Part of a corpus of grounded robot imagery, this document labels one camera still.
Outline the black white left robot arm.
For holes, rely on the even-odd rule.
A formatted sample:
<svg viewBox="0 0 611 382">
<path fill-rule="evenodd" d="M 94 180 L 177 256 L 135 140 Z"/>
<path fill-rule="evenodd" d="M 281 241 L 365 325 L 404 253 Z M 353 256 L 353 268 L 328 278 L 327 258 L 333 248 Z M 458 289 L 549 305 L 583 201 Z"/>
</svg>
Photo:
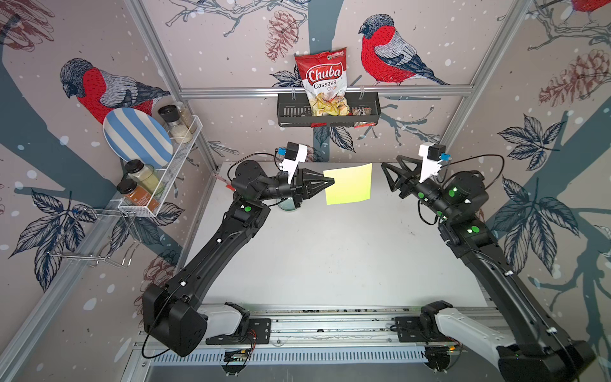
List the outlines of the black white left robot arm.
<svg viewBox="0 0 611 382">
<path fill-rule="evenodd" d="M 333 178 L 309 169 L 296 167 L 294 172 L 270 177 L 254 160 L 240 163 L 232 180 L 232 203 L 221 226 L 173 278 L 162 286 L 151 284 L 143 293 L 147 335 L 180 357 L 214 337 L 245 341 L 249 311 L 230 302 L 205 305 L 206 294 L 232 257 L 263 227 L 270 214 L 268 200 L 290 198 L 299 207 L 333 184 Z"/>
</svg>

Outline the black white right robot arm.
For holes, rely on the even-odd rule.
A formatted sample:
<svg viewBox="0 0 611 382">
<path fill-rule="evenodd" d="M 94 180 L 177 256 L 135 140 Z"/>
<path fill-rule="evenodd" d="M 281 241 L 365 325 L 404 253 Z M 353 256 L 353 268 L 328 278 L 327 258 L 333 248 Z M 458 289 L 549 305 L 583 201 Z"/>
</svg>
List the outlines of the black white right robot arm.
<svg viewBox="0 0 611 382">
<path fill-rule="evenodd" d="M 477 217 L 476 211 L 488 200 L 483 174 L 461 171 L 441 186 L 421 178 L 423 161 L 402 155 L 397 161 L 397 165 L 381 165 L 390 190 L 401 198 L 416 197 L 435 214 L 443 241 L 488 292 L 511 333 L 491 329 L 446 302 L 423 307 L 421 320 L 426 329 L 466 345 L 495 366 L 506 381 L 579 380 L 596 355 L 545 312 L 514 274 L 506 251 Z"/>
</svg>

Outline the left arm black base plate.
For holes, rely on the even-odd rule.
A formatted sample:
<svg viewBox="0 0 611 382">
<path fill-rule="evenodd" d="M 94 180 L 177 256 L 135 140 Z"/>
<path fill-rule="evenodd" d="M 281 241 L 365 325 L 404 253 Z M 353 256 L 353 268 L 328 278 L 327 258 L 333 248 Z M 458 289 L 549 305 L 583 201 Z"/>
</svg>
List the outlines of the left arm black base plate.
<svg viewBox="0 0 611 382">
<path fill-rule="evenodd" d="M 232 334 L 221 334 L 205 340 L 207 345 L 267 345 L 270 341 L 271 320 L 269 318 L 245 318 Z"/>
</svg>

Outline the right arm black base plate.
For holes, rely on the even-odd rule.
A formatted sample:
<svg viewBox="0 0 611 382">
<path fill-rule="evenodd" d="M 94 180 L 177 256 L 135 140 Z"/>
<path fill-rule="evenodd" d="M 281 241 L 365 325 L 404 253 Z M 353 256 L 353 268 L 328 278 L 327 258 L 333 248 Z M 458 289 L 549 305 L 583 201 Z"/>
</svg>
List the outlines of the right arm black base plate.
<svg viewBox="0 0 611 382">
<path fill-rule="evenodd" d="M 458 344 L 452 337 L 447 337 L 439 331 L 433 318 L 425 316 L 396 317 L 391 331 L 398 334 L 400 342 L 450 342 Z"/>
</svg>

